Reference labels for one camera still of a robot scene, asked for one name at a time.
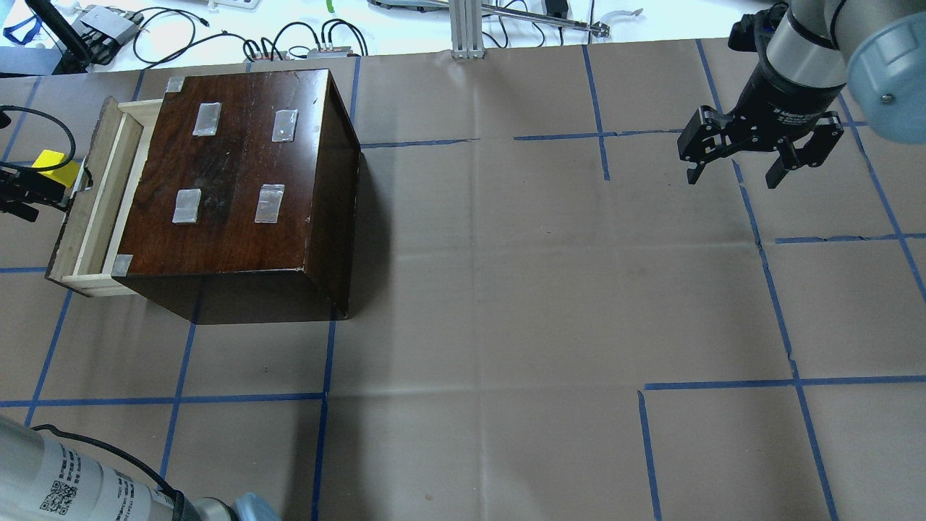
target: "label on robot arm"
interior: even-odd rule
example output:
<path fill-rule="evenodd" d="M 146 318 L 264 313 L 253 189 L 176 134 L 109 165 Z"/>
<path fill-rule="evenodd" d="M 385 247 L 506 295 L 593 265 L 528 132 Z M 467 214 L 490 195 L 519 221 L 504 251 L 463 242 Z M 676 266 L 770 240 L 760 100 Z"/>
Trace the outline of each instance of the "label on robot arm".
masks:
<path fill-rule="evenodd" d="M 39 473 L 19 507 L 62 521 L 144 521 L 151 512 L 145 485 L 44 438 Z"/>

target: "yellow block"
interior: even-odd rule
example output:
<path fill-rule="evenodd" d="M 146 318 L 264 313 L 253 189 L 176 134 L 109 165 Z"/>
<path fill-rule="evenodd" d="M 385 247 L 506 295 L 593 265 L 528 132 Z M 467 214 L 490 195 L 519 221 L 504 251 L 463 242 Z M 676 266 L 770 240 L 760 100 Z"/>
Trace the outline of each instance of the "yellow block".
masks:
<path fill-rule="evenodd" d="M 32 167 L 42 168 L 55 166 L 63 161 L 66 157 L 67 155 L 62 154 L 61 152 L 55 152 L 54 150 L 43 150 L 42 153 L 39 154 L 39 158 L 36 159 L 32 164 Z M 63 184 L 67 188 L 71 188 L 74 186 L 74 182 L 77 181 L 77 170 L 79 169 L 80 167 L 78 164 L 74 161 L 71 161 L 57 170 L 42 171 L 39 173 L 53 181 Z"/>

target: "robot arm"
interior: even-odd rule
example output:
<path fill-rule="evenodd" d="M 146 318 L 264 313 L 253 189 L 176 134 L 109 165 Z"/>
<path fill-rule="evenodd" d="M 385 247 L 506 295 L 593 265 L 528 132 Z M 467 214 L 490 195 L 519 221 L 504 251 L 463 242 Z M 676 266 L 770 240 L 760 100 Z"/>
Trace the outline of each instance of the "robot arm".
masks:
<path fill-rule="evenodd" d="M 844 132 L 827 108 L 846 81 L 876 133 L 926 143 L 926 0 L 779 2 L 734 24 L 728 46 L 758 64 L 731 112 L 702 106 L 679 137 L 689 184 L 740 150 L 778 152 L 769 188 L 818 167 Z"/>

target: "open drawer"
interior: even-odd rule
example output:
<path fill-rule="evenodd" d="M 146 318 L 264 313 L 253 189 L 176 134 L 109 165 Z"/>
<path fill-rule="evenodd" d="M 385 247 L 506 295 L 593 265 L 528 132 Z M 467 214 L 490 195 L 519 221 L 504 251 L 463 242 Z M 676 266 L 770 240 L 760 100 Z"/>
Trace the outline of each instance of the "open drawer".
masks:
<path fill-rule="evenodd" d="M 133 295 L 110 276 L 161 100 L 104 102 L 45 278 L 87 297 Z"/>

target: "metal post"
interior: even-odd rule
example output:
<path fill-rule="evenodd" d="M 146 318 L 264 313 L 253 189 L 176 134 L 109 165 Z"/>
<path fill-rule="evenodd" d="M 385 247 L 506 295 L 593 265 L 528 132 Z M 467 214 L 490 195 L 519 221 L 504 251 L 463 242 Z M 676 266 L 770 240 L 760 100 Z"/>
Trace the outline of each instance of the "metal post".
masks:
<path fill-rule="evenodd" d="M 450 0 L 453 57 L 485 56 L 482 46 L 482 0 Z"/>

